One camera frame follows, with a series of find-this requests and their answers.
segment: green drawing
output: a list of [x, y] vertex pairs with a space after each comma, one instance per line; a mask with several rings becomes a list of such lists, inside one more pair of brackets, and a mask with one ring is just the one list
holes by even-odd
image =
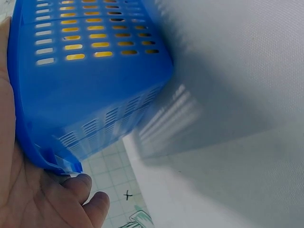
[[135, 209], [139, 209], [139, 211], [132, 214], [130, 222], [120, 228], [154, 228], [151, 217], [140, 207], [135, 206]]

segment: basket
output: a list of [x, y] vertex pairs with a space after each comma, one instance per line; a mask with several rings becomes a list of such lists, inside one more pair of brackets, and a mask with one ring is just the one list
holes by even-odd
[[18, 0], [8, 69], [21, 147], [69, 174], [137, 125], [172, 63], [139, 0]]

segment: white wall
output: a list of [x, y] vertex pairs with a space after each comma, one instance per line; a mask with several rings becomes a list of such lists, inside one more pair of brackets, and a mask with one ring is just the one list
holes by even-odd
[[156, 224], [303, 227], [304, 2], [145, 3], [175, 73], [124, 142]]

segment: oblong hole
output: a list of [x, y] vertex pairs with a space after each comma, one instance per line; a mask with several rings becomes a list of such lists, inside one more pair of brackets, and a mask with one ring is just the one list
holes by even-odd
[[66, 7], [60, 7], [60, 10], [74, 10], [75, 7], [74, 6], [66, 6]]
[[43, 28], [43, 27], [48, 27], [48, 26], [51, 26], [51, 23], [37, 24], [37, 25], [35, 25], [35, 28]]
[[77, 20], [63, 20], [61, 21], [62, 25], [66, 25], [66, 24], [76, 24]]
[[138, 2], [136, 2], [136, 1], [124, 1], [125, 3], [127, 3], [127, 4], [130, 4], [130, 5], [137, 5], [138, 4]]
[[49, 63], [53, 63], [54, 62], [54, 58], [45, 58], [45, 59], [40, 59], [36, 62], [37, 65], [44, 65], [44, 64], [49, 64]]
[[115, 34], [116, 37], [130, 37], [130, 33], [117, 33]]
[[112, 55], [113, 55], [112, 51], [99, 51], [94, 53], [95, 57], [108, 57]]
[[147, 26], [143, 26], [143, 25], [137, 25], [135, 26], [136, 29], [147, 29]]
[[63, 32], [77, 32], [77, 31], [79, 31], [79, 28], [78, 28], [78, 27], [63, 28], [62, 31], [63, 31]]
[[137, 54], [137, 51], [135, 50], [126, 50], [126, 51], [122, 51], [123, 55], [135, 55]]
[[130, 16], [143, 16], [142, 13], [129, 13]]
[[67, 36], [67, 37], [63, 37], [63, 40], [78, 40], [80, 39], [80, 36]]
[[71, 45], [65, 45], [65, 50], [75, 50], [75, 49], [81, 49], [82, 44], [71, 44]]
[[43, 17], [36, 17], [36, 20], [47, 20], [50, 18], [51, 18], [51, 16], [43, 16]]
[[127, 7], [127, 10], [141, 10], [139, 7]]
[[105, 6], [108, 9], [119, 9], [119, 6]]
[[36, 13], [47, 13], [47, 12], [49, 12], [49, 9], [42, 9], [36, 11]]
[[150, 37], [151, 34], [150, 33], [139, 33], [138, 36], [139, 37]]
[[98, 43], [93, 43], [92, 44], [92, 47], [94, 48], [104, 48], [104, 47], [108, 47], [110, 46], [110, 43], [109, 42], [98, 42]]
[[74, 17], [74, 16], [76, 16], [76, 14], [75, 13], [62, 13], [62, 14], [60, 14], [60, 16], [62, 18], [64, 18], [64, 17]]
[[127, 29], [128, 27], [126, 27], [125, 25], [115, 25], [112, 26], [113, 29]]
[[44, 7], [44, 6], [48, 6], [48, 3], [41, 3], [41, 4], [37, 4], [37, 7]]
[[66, 56], [66, 60], [76, 60], [76, 59], [83, 59], [85, 58], [84, 54], [73, 54]]
[[122, 15], [121, 12], [108, 12], [109, 15]]
[[129, 45], [134, 45], [133, 42], [131, 41], [122, 41], [122, 42], [118, 42], [119, 46], [129, 46]]
[[142, 41], [142, 45], [154, 45], [154, 41]]
[[101, 22], [102, 19], [100, 18], [89, 18], [85, 20], [86, 22]]
[[89, 37], [91, 39], [106, 38], [106, 34], [90, 34]]
[[51, 30], [47, 30], [47, 31], [36, 32], [35, 35], [36, 36], [43, 36], [43, 35], [49, 35], [51, 33], [52, 33]]
[[48, 43], [52, 43], [52, 39], [41, 39], [41, 40], [37, 40], [35, 42], [35, 44], [39, 45], [39, 44], [48, 44]]
[[122, 22], [122, 21], [124, 21], [124, 19], [122, 19], [122, 18], [111, 18], [110, 21]]
[[99, 15], [99, 12], [85, 12], [84, 15], [86, 16], [93, 16], [93, 15]]
[[44, 48], [44, 49], [39, 49], [36, 51], [37, 55], [41, 55], [41, 54], [45, 54], [45, 53], [50, 53], [53, 52], [53, 48], [49, 47], [49, 48]]
[[97, 9], [97, 6], [83, 6], [84, 9]]
[[95, 26], [88, 26], [87, 30], [103, 30], [104, 26], [101, 25], [95, 25]]
[[136, 23], [136, 22], [146, 22], [143, 19], [132, 19], [132, 22]]
[[159, 50], [156, 50], [156, 49], [153, 49], [153, 50], [146, 50], [145, 51], [147, 54], [156, 54], [156, 53], [159, 53], [160, 51]]

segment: hand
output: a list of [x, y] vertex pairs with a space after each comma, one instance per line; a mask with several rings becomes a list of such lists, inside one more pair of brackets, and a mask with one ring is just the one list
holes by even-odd
[[7, 72], [10, 18], [0, 24], [0, 228], [100, 228], [109, 209], [103, 192], [88, 199], [86, 174], [61, 177], [35, 167], [15, 142], [15, 107]]

